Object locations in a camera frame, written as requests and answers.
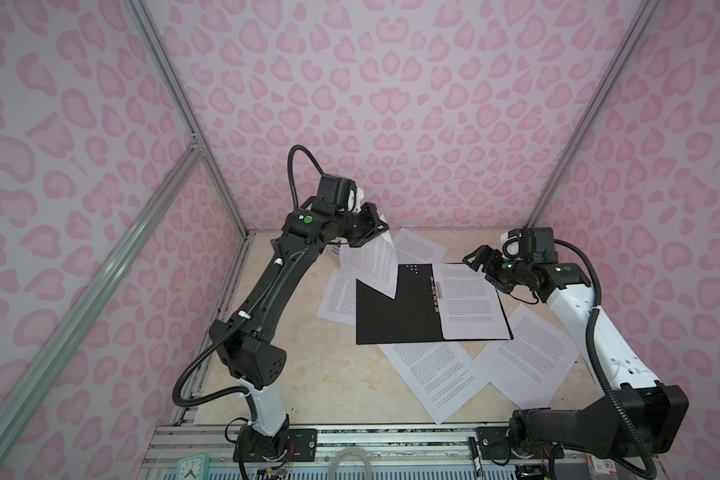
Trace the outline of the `white and black folder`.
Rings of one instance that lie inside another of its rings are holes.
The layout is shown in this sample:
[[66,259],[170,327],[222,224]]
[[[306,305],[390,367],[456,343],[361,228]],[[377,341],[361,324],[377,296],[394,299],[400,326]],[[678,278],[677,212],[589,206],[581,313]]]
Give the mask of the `white and black folder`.
[[357,284],[358,345],[461,342],[442,336],[432,265],[399,265],[394,299],[361,282]]

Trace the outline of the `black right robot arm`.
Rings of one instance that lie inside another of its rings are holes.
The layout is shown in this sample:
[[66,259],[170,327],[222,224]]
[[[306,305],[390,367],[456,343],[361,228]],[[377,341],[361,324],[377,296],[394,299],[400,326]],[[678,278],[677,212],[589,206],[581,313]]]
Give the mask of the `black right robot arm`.
[[518,409],[502,448],[509,459],[545,454],[547,473],[564,450],[611,460],[638,478],[658,475],[656,455],[667,452],[689,408],[678,385],[647,367],[605,311],[594,263],[549,227],[506,232],[498,248],[482,245],[462,259],[497,290],[526,287],[547,305],[580,350],[601,397],[584,409]]

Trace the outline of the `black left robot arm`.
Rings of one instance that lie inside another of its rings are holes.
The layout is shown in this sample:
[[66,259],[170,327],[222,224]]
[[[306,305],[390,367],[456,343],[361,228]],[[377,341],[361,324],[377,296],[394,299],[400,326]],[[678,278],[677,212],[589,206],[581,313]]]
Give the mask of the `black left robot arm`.
[[[172,390],[173,403],[197,407],[222,397],[240,394],[250,418],[234,440],[233,457],[238,464],[255,458],[288,461],[296,446],[289,437],[290,420],[277,385],[287,360],[285,350],[273,345],[282,313],[300,281],[334,243],[360,248],[389,229],[375,204],[363,200],[355,181],[326,173],[320,176],[315,195],[301,201],[294,175],[294,159],[303,153],[319,163],[305,146],[294,145],[287,154],[286,169],[292,211],[279,237],[271,242],[272,257],[248,297],[223,320],[209,328],[210,344],[184,369]],[[184,396],[185,384],[210,356],[217,355],[238,383],[196,398]]]

